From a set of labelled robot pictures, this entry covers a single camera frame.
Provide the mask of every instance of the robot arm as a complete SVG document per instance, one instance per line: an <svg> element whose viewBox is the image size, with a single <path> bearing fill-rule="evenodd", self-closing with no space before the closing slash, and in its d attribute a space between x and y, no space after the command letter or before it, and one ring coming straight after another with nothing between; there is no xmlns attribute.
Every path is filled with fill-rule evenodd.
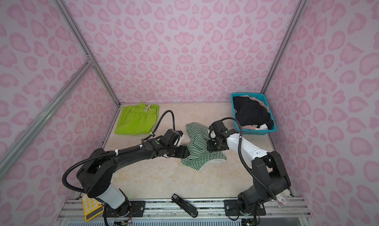
<svg viewBox="0 0 379 226"><path fill-rule="evenodd" d="M254 178L254 185L238 195L241 212L251 213L257 204L268 201L271 198L270 194L275 196L291 186L283 161L276 151L268 153L258 148L240 137L235 129L228 130L222 120L214 122L210 130L215 133L215 137L207 143L209 152L224 151L229 148L238 152L241 139L242 157L244 162L248 163L245 168ZM188 157L190 153L187 147L180 145L182 138L181 131L169 129L163 136L148 139L134 147L107 152L101 148L94 150L88 159L82 161L84 164L77 172L76 176L83 187L80 190L90 198L97 198L107 203L117 216L125 216L130 210L130 202L120 189L111 184L113 173L144 159L163 155L176 158ZM63 184L70 189L75 187L69 185L65 178L74 166L66 171L62 179Z"/></svg>
<svg viewBox="0 0 379 226"><path fill-rule="evenodd" d="M114 209L118 216L124 216L128 213L130 204L126 195L111 184L113 173L132 163L163 155L187 158L190 153L187 147L180 145L182 139L182 131L169 129L163 136L151 138L140 145L117 151L117 153L123 153L130 150L128 153L96 158L84 163L76 176L88 197L100 199ZM106 152L101 148L95 149L90 158L110 152L113 151Z"/></svg>
<svg viewBox="0 0 379 226"><path fill-rule="evenodd" d="M209 129L215 133L215 137L207 142L208 151L224 151L230 148L238 152L240 135L235 129L228 130L222 120L212 123ZM274 195L280 194L291 186L282 157L278 152L267 152L243 137L241 141L241 154L244 161L252 170L253 175ZM254 178L253 185L238 195L237 202L241 212L251 213L257 204L270 200L271 197L262 184Z"/></svg>

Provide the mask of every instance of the wire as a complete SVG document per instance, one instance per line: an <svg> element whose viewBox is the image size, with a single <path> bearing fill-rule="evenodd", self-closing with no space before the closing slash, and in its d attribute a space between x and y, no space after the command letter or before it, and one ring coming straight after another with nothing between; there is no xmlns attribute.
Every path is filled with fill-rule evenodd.
<svg viewBox="0 0 379 226"><path fill-rule="evenodd" d="M274 200L276 200L276 195L268 188L268 186L266 186L265 184L263 184L263 182L261 180L259 180L253 173L253 171L251 170L251 168L249 168L249 166L246 164L245 160L243 159L242 157L242 152L241 152L241 146L242 146L242 127L241 127L241 124L239 123L239 121L235 118L231 118L231 117L226 117L226 118L223 118L221 119L222 121L226 120L226 119L231 119L231 120L234 120L237 125L238 125L238 128L239 128L239 141L238 141L238 156L239 156L239 159L240 161L242 162L242 165L245 167L245 169L249 172L249 174L253 177L253 179L255 181L257 181L259 183L259 185L261 185L263 187L263 189L270 195L270 197Z"/></svg>
<svg viewBox="0 0 379 226"><path fill-rule="evenodd" d="M211 137L211 133L212 133L212 131L213 131L213 127L212 127L212 126L210 126L210 127L209 127L209 133L208 133L208 137L209 137L211 140L215 140L215 139L216 139L216 137L214 137L214 138L212 138L212 137Z"/></svg>
<svg viewBox="0 0 379 226"><path fill-rule="evenodd" d="M255 226L258 226L259 223L260 223L260 216L259 216L259 223L257 222L258 207L259 207L259 204L258 203L255 204L255 207L254 207L254 218L253 218L253 222L254 222Z"/></svg>
<svg viewBox="0 0 379 226"><path fill-rule="evenodd" d="M135 147L135 148L132 148L132 149L128 148L128 149L125 149L123 151L119 151L119 154L127 154L127 153L130 153L130 152L134 152L136 150L139 150L139 149L140 149L139 146ZM84 164L86 162L89 162L89 161L92 161L92 160L95 160L95 159L98 159L98 158L111 157L111 156L116 156L116 152L99 154L99 155L92 156L92 157L89 157L89 158L86 158L86 159L84 159L82 161L77 162L73 166L69 167L69 169L67 169L66 172L64 172L64 174L62 176L62 183L63 183L63 185L65 187L67 187L68 189L70 189L70 190L85 193L84 189L75 187L75 186L73 186L73 185L71 185L71 184L68 183L67 176L69 175L69 173L71 171L73 171L75 168L79 167L80 165L82 165L82 164Z"/></svg>
<svg viewBox="0 0 379 226"><path fill-rule="evenodd" d="M150 137L152 137L152 136L154 135L154 133L155 133L155 131L157 130L159 124L161 123L163 117L164 117L164 116L166 115L166 113L168 113L168 112L170 112L171 115L173 116L173 129L175 130L175 117L174 117L174 113L173 113L171 110L167 110L167 111L165 111L165 112L162 114L161 118L159 118L159 121L158 121L157 125L155 126L154 131L151 132L152 134L149 134L148 137L141 139L141 144L143 144L143 142L144 142L145 140L149 139Z"/></svg>
<svg viewBox="0 0 379 226"><path fill-rule="evenodd" d="M133 208L131 208L131 214L130 214L130 217L129 217L129 219L130 219L130 224L132 223L132 221L133 221Z"/></svg>
<svg viewBox="0 0 379 226"><path fill-rule="evenodd" d="M104 218L104 224L105 224L105 226L109 226L108 221L107 221L107 213L106 213L107 206L108 206L108 204L104 202L103 203L103 207L104 207L103 218Z"/></svg>
<svg viewBox="0 0 379 226"><path fill-rule="evenodd" d="M237 216L237 218L231 218L231 217L228 215L228 218L229 218L230 220L232 220L232 221L236 221L237 219L239 219L239 207L237 207L237 208L233 208L233 209L230 209L230 210L228 211L228 214L229 214L229 212L230 212L231 210L235 210L235 209L238 210L238 216Z"/></svg>

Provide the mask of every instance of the white arm segment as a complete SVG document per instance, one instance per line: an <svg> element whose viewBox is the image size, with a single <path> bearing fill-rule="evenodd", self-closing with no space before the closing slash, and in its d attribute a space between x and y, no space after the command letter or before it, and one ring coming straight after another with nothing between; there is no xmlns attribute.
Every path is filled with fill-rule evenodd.
<svg viewBox="0 0 379 226"><path fill-rule="evenodd" d="M125 202L125 196L112 183L109 185L108 189L97 198L106 202L113 209L117 209Z"/></svg>
<svg viewBox="0 0 379 226"><path fill-rule="evenodd" d="M239 133L233 134L227 138L228 147L238 153ZM251 168L251 161L256 157L263 157L267 155L267 151L258 148L251 142L242 137L241 145L242 157L246 164Z"/></svg>

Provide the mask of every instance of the green pants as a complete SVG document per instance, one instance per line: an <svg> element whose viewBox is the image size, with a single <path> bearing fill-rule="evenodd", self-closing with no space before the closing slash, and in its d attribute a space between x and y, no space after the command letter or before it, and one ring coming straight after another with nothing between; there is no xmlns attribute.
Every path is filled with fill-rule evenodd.
<svg viewBox="0 0 379 226"><path fill-rule="evenodd" d="M115 134L137 135L150 133L158 120L159 105L130 105L122 107L120 119L114 131Z"/></svg>

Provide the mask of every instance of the blue basket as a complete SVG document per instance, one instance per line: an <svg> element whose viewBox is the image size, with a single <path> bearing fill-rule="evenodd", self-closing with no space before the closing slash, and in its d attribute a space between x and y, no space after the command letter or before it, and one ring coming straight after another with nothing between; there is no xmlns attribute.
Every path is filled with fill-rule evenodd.
<svg viewBox="0 0 379 226"><path fill-rule="evenodd" d="M265 135L269 132L275 132L276 131L276 123L275 123L275 120L274 120L274 117L272 116L272 112L271 112L271 109L270 109L270 106L268 105L268 101L267 101L267 98L265 95L263 94L258 94L258 93L232 93L230 95L230 98L232 100L232 109L233 109L233 117L236 118L236 115L234 113L234 103L233 103L233 97L235 96L243 96L243 95L248 95L249 97L254 97L258 100L261 100L265 103L265 105L268 107L268 110L270 111L270 114L271 114L271 119L274 121L274 127L272 130L249 130L249 129L242 129L242 133L243 134L247 134L247 135ZM234 122L234 125L236 127L236 129L239 131L239 128L237 126L237 123Z"/></svg>

